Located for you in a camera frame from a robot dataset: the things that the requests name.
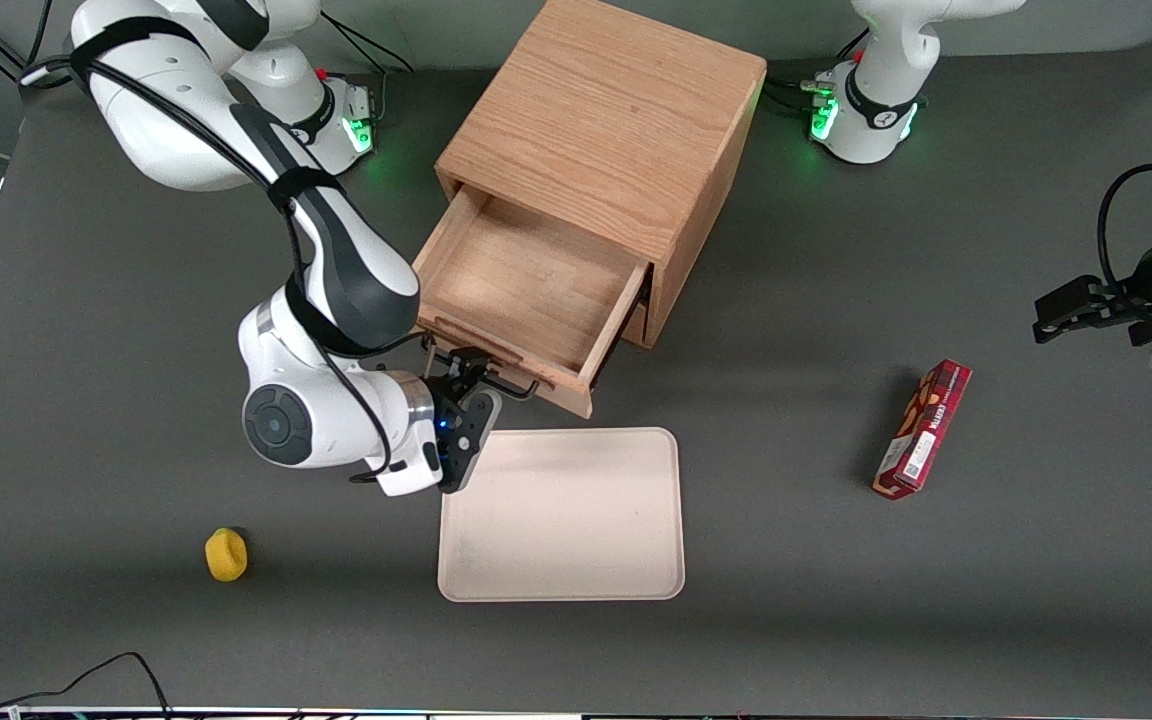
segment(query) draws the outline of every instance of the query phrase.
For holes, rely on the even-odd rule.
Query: red box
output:
[[[923,488],[969,379],[972,369],[954,359],[943,361],[923,376],[918,392],[905,407],[900,432],[887,446],[887,455],[874,475],[874,488],[882,497],[900,500]]]

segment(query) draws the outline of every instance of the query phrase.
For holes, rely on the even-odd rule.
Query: plastic tray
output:
[[[669,430],[500,430],[444,497],[447,600],[669,600],[684,577]]]

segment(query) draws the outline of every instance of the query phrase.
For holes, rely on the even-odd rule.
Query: yellow object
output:
[[[247,543],[229,528],[220,528],[207,538],[207,570],[221,583],[233,583],[247,570]]]

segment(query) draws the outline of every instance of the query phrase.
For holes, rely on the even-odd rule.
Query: gray table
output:
[[[407,258],[486,81],[393,78],[346,180]],[[593,423],[679,439],[681,597],[503,606],[439,596],[435,493],[244,445],[234,331],[289,266],[260,194],[156,185],[77,92],[33,97],[0,196],[0,700],[138,650],[177,705],[1152,717],[1146,354],[1029,334],[1094,272],[1106,184],[1152,160],[1152,47],[946,60],[929,96],[874,168],[760,109],[662,341],[612,357]],[[1112,242],[1124,270],[1152,245],[1152,179]],[[963,410],[927,491],[882,500],[945,356],[977,370]],[[251,538],[232,585],[202,562],[221,525]],[[132,667],[71,697],[150,698]]]

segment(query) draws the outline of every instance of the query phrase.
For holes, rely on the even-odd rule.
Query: wooden box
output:
[[[722,209],[767,65],[596,0],[548,0],[435,161],[419,325],[589,418],[617,338],[652,347]]]

